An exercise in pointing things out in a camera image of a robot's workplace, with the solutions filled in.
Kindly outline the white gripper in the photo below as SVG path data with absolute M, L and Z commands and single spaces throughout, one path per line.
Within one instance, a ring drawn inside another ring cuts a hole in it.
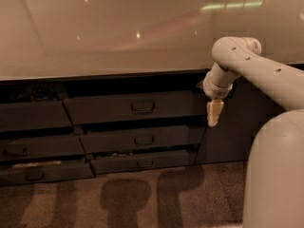
M 205 95 L 212 100 L 207 103 L 206 108 L 208 125 L 214 127 L 219 122 L 219 116 L 224 107 L 222 99 L 227 97 L 233 86 L 219 87 L 215 85 L 212 82 L 211 73 L 208 72 L 203 81 L 198 82 L 196 87 L 203 89 Z

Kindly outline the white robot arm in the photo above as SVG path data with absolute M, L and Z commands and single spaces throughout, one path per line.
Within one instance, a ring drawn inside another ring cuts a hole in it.
M 243 77 L 285 112 L 258 131 L 246 173 L 243 228 L 304 228 L 304 72 L 261 55 L 250 37 L 222 37 L 214 64 L 198 83 L 209 98 L 207 121 L 215 126 L 223 99 Z

